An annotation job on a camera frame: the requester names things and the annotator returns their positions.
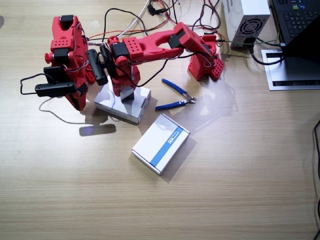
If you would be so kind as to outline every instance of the black cable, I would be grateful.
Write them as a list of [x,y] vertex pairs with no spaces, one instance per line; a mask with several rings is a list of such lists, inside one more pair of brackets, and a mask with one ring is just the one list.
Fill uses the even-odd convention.
[[274,44],[274,43],[269,43],[269,42],[266,42],[266,41],[263,41],[262,39],[260,38],[256,38],[258,41],[264,43],[264,44],[267,44],[267,45],[270,45],[270,46],[273,46],[273,47],[280,47],[280,44]]
[[194,22],[194,24],[192,25],[192,31],[194,31],[194,29],[195,29],[195,27],[196,27],[196,25],[197,25],[197,22],[200,22],[200,26],[201,26],[201,27],[204,27],[204,25],[201,23],[201,19],[202,19],[202,18],[204,17],[204,15],[205,15],[205,7],[210,8],[210,9],[212,10],[212,15],[213,15],[214,13],[216,13],[216,15],[217,15],[217,17],[218,17],[218,26],[217,26],[217,27],[212,27],[212,26],[210,26],[210,28],[207,29],[207,30],[217,31],[217,29],[220,28],[221,19],[220,19],[219,14],[217,13],[217,11],[216,11],[215,8],[213,8],[213,7],[211,7],[210,5],[208,5],[208,4],[205,3],[205,4],[202,5],[202,10],[201,10],[200,17],[199,17],[199,18]]
[[172,0],[172,7],[173,7],[173,14],[174,14],[175,23],[178,24],[174,0]]
[[136,17],[137,19],[139,19],[140,22],[142,23],[142,26],[143,26],[143,29],[144,29],[144,33],[145,33],[145,35],[148,36],[148,32],[147,32],[146,25],[145,25],[144,21],[142,21],[142,19],[141,19],[139,16],[135,15],[135,14],[134,14],[133,12],[131,12],[131,11],[126,11],[126,10],[122,10],[122,9],[113,7],[113,8],[110,8],[108,11],[106,11],[106,13],[105,13],[105,15],[104,15],[104,28],[103,28],[103,32],[104,32],[104,33],[103,33],[103,37],[102,37],[102,42],[105,40],[105,37],[106,37],[107,14],[108,14],[111,10],[117,10],[117,11],[120,11],[120,12],[123,12],[123,13],[128,13],[128,14],[131,14],[131,15],[135,16],[135,17]]
[[144,82],[143,84],[141,85],[137,85],[134,83],[134,81],[132,80],[132,78],[123,70],[121,69],[120,67],[118,67],[117,65],[114,65],[117,69],[119,69],[121,72],[124,73],[124,75],[130,80],[130,82],[132,83],[133,86],[137,87],[137,88],[141,88],[143,86],[145,86],[147,83],[149,83],[152,79],[154,79],[166,66],[167,62],[169,61],[170,59],[166,59],[164,61],[164,64],[163,66],[161,67],[161,69],[159,71],[157,71],[152,77],[150,77],[146,82]]
[[319,237],[319,235],[320,235],[320,229],[318,230],[318,232],[316,233],[316,235],[315,235],[315,237],[314,237],[314,239],[313,240],[317,240],[318,239],[318,237]]
[[174,4],[172,6],[168,6],[168,4],[166,2],[164,2],[163,0],[161,0],[162,3],[164,3],[166,5],[166,8],[161,8],[161,9],[155,9],[152,5],[152,3],[157,2],[158,0],[149,0],[149,5],[148,5],[148,11],[149,13],[154,16],[154,15],[159,15],[159,14],[163,14],[167,11],[169,11],[177,2],[178,0],[175,0]]
[[[318,133],[317,133],[317,129],[318,129],[319,125],[320,125],[320,120],[315,125],[315,127],[313,129],[313,133],[314,133],[314,138],[315,138],[316,152],[318,155],[318,170],[317,171],[318,171],[318,179],[320,181],[320,148],[319,148],[319,139],[318,139]],[[317,205],[317,213],[318,213],[318,218],[320,219],[320,199],[319,199],[318,205]],[[319,235],[320,235],[320,229],[316,233],[313,240],[317,240]]]
[[[196,55],[196,54],[207,54],[207,55],[209,56],[209,54],[208,54],[207,52],[194,52],[194,53],[192,53],[192,54],[190,54],[190,55],[178,56],[177,58],[178,58],[178,59],[185,59],[185,58],[189,58],[189,57],[191,57],[191,56],[193,56],[193,55]],[[175,58],[166,59],[166,60],[164,61],[163,66],[161,67],[161,69],[160,69],[159,71],[157,71],[151,78],[149,78],[146,82],[144,82],[144,83],[141,84],[141,85],[135,84],[134,81],[132,80],[132,78],[131,78],[122,68],[120,68],[120,67],[117,66],[117,65],[114,65],[114,66],[115,66],[117,69],[119,69],[121,72],[123,72],[123,74],[130,80],[130,82],[131,82],[131,84],[132,84],[133,86],[135,86],[135,87],[137,87],[137,88],[141,88],[141,87],[145,86],[147,83],[149,83],[152,79],[154,79],[154,78],[165,68],[167,62],[168,62],[169,60],[173,60],[173,59],[175,59]]]
[[220,2],[220,0],[216,1],[214,8],[216,8],[218,6],[219,2]]
[[37,94],[36,92],[23,93],[23,92],[22,92],[22,88],[23,88],[22,82],[25,81],[25,80],[28,80],[28,79],[36,78],[36,77],[41,76],[41,75],[46,76],[46,77],[50,78],[50,79],[52,80],[52,82],[55,82],[55,80],[54,80],[50,75],[45,74],[45,73],[38,73],[38,74],[36,74],[36,75],[29,76],[29,77],[26,77],[26,78],[23,78],[23,79],[20,80],[20,93],[21,93],[22,95]]
[[253,46],[249,46],[249,51],[250,51],[250,54],[252,56],[252,58],[258,63],[258,64],[261,64],[261,65],[264,65],[264,66],[270,66],[270,65],[274,65],[274,64],[278,64],[278,63],[281,63],[283,60],[285,60],[285,56],[282,56],[278,61],[274,61],[274,62],[263,62],[263,61],[260,61],[258,58],[256,58],[255,56],[255,52],[254,52],[254,47]]
[[[213,6],[213,7],[206,4],[206,6],[209,7],[209,8],[211,9],[211,11],[212,11],[211,15],[216,14],[216,17],[218,18],[218,26],[217,26],[217,27],[212,27],[212,26],[210,26],[207,30],[217,30],[217,29],[220,28],[221,19],[220,19],[220,16],[219,16],[219,14],[218,14],[218,12],[217,12],[217,10],[216,10],[216,6],[217,6],[218,3],[219,3],[219,1],[217,1],[217,3],[215,4],[215,6]],[[201,22],[201,21],[202,21],[202,18],[204,17],[204,14],[205,14],[205,8],[204,8],[204,7],[205,7],[205,6],[202,5],[202,11],[201,11],[199,23],[200,23],[200,25],[201,25],[202,27],[206,28],[205,25],[203,25],[202,22]]]

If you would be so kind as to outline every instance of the blue stripe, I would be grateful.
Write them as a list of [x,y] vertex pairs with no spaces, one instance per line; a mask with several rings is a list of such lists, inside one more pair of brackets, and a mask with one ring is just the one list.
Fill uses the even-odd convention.
[[177,140],[179,135],[183,132],[183,129],[181,127],[177,127],[174,132],[171,134],[171,136],[168,138],[168,140],[164,143],[164,145],[160,148],[160,150],[157,152],[157,154],[154,156],[154,158],[151,160],[150,164],[154,167],[158,165],[160,160],[164,157],[164,155],[168,152],[172,144]]

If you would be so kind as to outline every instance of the white box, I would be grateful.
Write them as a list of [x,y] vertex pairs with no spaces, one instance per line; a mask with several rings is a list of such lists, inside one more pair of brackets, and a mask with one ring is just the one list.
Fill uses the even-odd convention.
[[150,102],[150,89],[137,87],[134,91],[134,100],[122,103],[121,98],[113,92],[113,86],[109,76],[108,79],[108,84],[101,88],[94,100],[96,108],[138,124]]
[[184,127],[161,114],[132,148],[132,153],[161,175],[170,160],[189,137]]
[[223,0],[223,6],[231,47],[257,39],[270,16],[268,0]]

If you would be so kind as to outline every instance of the wire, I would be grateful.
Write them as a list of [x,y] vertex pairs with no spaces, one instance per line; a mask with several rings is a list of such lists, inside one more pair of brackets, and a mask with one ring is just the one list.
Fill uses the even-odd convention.
[[[139,18],[141,18],[141,16],[142,16],[142,15],[144,14],[144,12],[146,11],[146,8],[147,8],[147,6],[148,6],[148,2],[149,2],[149,1],[150,1],[150,0],[146,0],[143,9],[141,10],[141,12],[140,12],[139,15],[138,15]],[[120,38],[123,34],[125,34],[129,29],[131,29],[131,28],[136,24],[137,21],[138,21],[138,17],[136,17],[136,18],[134,19],[134,21],[133,21],[122,33],[118,34],[117,37]]]
[[[209,5],[206,4],[206,0],[203,0],[202,11],[201,11],[201,14],[200,14],[199,23],[200,23],[200,26],[202,26],[202,28],[203,28],[204,30],[211,30],[211,31],[213,30],[213,31],[214,31],[214,30],[219,29],[219,28],[220,28],[220,25],[221,25],[221,19],[220,19],[220,16],[219,16],[219,14],[218,14],[218,12],[217,12],[217,10],[216,10],[216,6],[218,5],[219,0],[216,2],[216,5],[215,5],[215,6],[213,6],[211,0],[209,0],[209,3],[210,3],[211,6],[209,6]],[[205,14],[205,6],[204,6],[204,5],[206,5],[207,7],[209,7],[209,8],[212,10],[211,16],[213,16],[213,15],[215,14],[216,17],[218,18],[218,26],[217,26],[217,27],[212,27],[212,26],[207,27],[207,26],[205,26],[205,25],[202,24],[201,21],[202,21],[202,18],[203,18],[203,16],[204,16],[204,14]]]
[[264,66],[270,66],[270,65],[274,65],[274,64],[278,64],[278,63],[281,63],[283,60],[285,60],[285,56],[282,56],[279,60],[277,61],[274,61],[274,62],[263,62],[263,61],[260,61],[259,59],[256,58],[255,56],[255,52],[254,52],[254,47],[253,46],[250,46],[249,47],[249,51],[250,51],[250,54],[252,56],[252,58],[258,63],[258,64],[261,64],[261,65],[264,65]]
[[172,0],[172,7],[173,7],[173,14],[174,14],[175,23],[178,24],[174,0]]
[[[160,24],[158,24],[157,26],[147,29],[146,30],[147,32],[153,31],[153,30],[156,30],[156,29],[159,29],[159,28],[163,27],[169,21],[169,19],[171,19],[170,18],[171,11],[169,9],[170,7],[168,6],[168,4],[166,2],[164,2],[163,0],[153,0],[153,1],[154,2],[159,2],[160,4],[162,4],[163,7],[164,7],[164,4],[165,4],[167,6],[167,8],[168,8],[169,14],[166,12],[165,13],[166,19],[163,22],[161,22]],[[104,40],[104,38],[94,38],[94,37],[97,37],[97,36],[100,36],[100,35],[104,35],[104,34],[116,33],[116,32],[121,32],[121,30],[114,30],[114,31],[107,31],[107,32],[98,33],[96,35],[93,35],[93,36],[89,37],[88,39],[89,39],[89,41]],[[139,30],[128,30],[127,32],[129,32],[129,33],[124,33],[123,35],[130,36],[130,35],[144,33],[145,31],[142,30],[142,29],[139,29]]]
[[269,43],[269,42],[266,42],[266,41],[263,41],[262,39],[260,39],[260,38],[256,38],[258,41],[260,41],[260,42],[263,42],[263,43],[265,43],[265,44],[267,44],[267,45],[270,45],[270,46],[273,46],[273,47],[280,47],[280,44],[273,44],[273,43]]
[[[315,125],[314,129],[313,129],[313,134],[314,134],[314,138],[315,138],[315,145],[316,145],[316,152],[318,155],[318,169],[317,169],[317,173],[318,173],[318,179],[320,181],[320,148],[319,148],[319,140],[318,140],[318,133],[317,133],[317,129],[318,126],[320,125],[320,120],[317,122],[317,124]],[[318,214],[318,218],[320,219],[320,199],[318,201],[318,205],[317,205],[317,214]],[[313,240],[317,240],[318,237],[320,236],[320,229],[318,230],[318,232],[316,233],[315,237]]]
[[279,39],[279,37],[280,37],[280,33],[278,32],[276,38],[274,40],[270,40],[270,41],[254,42],[254,43],[243,43],[243,42],[238,42],[238,41],[218,40],[218,42],[226,42],[226,43],[241,44],[243,46],[250,46],[250,45],[260,45],[260,44],[273,43],[273,42],[277,41]]
[[167,5],[167,7],[165,8],[165,6],[162,6],[161,9],[155,9],[152,5],[152,3],[154,2],[159,2],[158,0],[149,0],[149,5],[148,5],[148,11],[149,13],[154,16],[154,15],[159,15],[159,14],[163,14],[166,11],[169,11],[172,7],[175,6],[175,4],[178,2],[178,0],[175,0],[175,2],[172,4],[172,6],[168,6],[167,3],[165,3]]
[[[201,20],[202,20],[202,18],[204,17],[204,14],[205,14],[205,7],[208,7],[208,8],[211,9],[211,11],[212,11],[212,14],[211,14],[211,15],[213,15],[214,13],[216,14],[216,16],[217,16],[217,18],[218,18],[218,26],[217,26],[217,27],[212,27],[212,26],[210,26],[210,27],[205,27],[205,26],[202,24]],[[219,14],[217,13],[216,9],[215,9],[214,7],[206,4],[206,1],[205,1],[205,0],[203,0],[203,5],[202,5],[202,10],[201,10],[200,17],[199,17],[199,18],[194,22],[194,24],[192,25],[192,31],[194,31],[194,29],[195,29],[195,27],[196,27],[196,25],[197,25],[197,22],[200,23],[200,26],[201,26],[203,29],[205,29],[205,30],[211,30],[211,31],[216,31],[218,28],[220,28],[220,25],[221,25],[221,19],[220,19]]]
[[133,12],[131,12],[131,11],[126,11],[126,10],[122,10],[122,9],[113,7],[113,8],[110,8],[108,11],[106,11],[106,13],[105,13],[105,15],[104,15],[104,28],[103,28],[102,42],[105,40],[105,37],[106,37],[105,32],[106,32],[106,28],[107,28],[107,15],[108,15],[108,13],[109,13],[111,10],[117,10],[117,11],[120,11],[120,12],[123,12],[123,13],[128,13],[128,14],[131,14],[131,15],[135,16],[136,18],[138,18],[138,19],[140,20],[140,22],[142,23],[142,26],[143,26],[143,30],[144,30],[145,35],[148,36],[146,25],[145,25],[144,21],[142,21],[142,19],[141,19],[139,16],[135,15],[135,14],[134,14]]
[[132,79],[122,68],[120,68],[120,67],[117,66],[117,65],[114,65],[114,66],[115,66],[117,69],[119,69],[121,72],[124,73],[124,75],[130,80],[130,82],[131,82],[131,84],[132,84],[133,86],[135,86],[135,87],[137,87],[137,88],[141,88],[141,87],[145,86],[147,83],[149,83],[152,79],[154,79],[154,78],[165,68],[165,66],[166,66],[166,64],[167,64],[167,62],[168,62],[169,60],[170,60],[170,59],[166,59],[166,60],[164,61],[163,66],[161,67],[161,69],[160,69],[159,71],[157,71],[152,77],[150,77],[146,82],[144,82],[144,83],[141,84],[141,85],[135,84],[134,81],[133,81],[133,79]]
[[54,80],[50,75],[45,74],[45,73],[38,73],[38,74],[36,74],[36,75],[29,76],[29,77],[26,77],[26,78],[23,78],[23,79],[20,80],[20,93],[21,93],[22,95],[37,94],[36,92],[28,92],[28,93],[22,92],[22,88],[23,88],[22,82],[25,81],[25,80],[34,79],[34,78],[36,78],[36,77],[38,77],[38,76],[42,76],[42,75],[50,78],[50,79],[52,80],[52,82],[55,82],[55,80]]

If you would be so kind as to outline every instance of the cooling fan grille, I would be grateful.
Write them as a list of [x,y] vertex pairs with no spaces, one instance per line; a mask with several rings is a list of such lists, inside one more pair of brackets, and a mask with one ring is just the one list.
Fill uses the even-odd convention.
[[262,26],[263,22],[260,19],[249,19],[241,25],[240,31],[244,35],[254,34],[258,32]]

